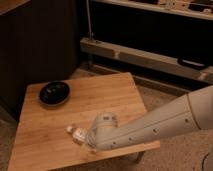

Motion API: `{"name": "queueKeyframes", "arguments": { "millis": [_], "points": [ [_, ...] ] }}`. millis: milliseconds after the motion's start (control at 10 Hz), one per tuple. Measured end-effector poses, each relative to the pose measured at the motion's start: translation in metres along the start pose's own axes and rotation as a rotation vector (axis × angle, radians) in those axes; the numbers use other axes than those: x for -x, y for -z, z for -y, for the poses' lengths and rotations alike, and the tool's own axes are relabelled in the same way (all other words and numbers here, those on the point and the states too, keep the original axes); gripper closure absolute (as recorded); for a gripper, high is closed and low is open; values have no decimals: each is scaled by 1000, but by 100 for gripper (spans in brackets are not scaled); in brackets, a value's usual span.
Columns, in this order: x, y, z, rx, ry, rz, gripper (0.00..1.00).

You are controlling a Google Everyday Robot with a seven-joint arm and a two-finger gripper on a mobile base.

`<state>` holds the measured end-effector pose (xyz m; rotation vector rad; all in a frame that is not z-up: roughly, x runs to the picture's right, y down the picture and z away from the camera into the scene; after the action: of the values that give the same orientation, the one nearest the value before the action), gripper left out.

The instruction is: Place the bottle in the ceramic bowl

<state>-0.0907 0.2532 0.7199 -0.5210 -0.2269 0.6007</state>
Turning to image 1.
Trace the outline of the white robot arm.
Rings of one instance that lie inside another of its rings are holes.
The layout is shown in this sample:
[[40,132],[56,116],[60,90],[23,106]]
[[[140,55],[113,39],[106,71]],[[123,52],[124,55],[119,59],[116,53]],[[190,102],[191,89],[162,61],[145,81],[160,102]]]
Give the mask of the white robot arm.
[[213,85],[187,93],[122,126],[113,113],[99,114],[85,143],[97,151],[118,149],[213,129]]

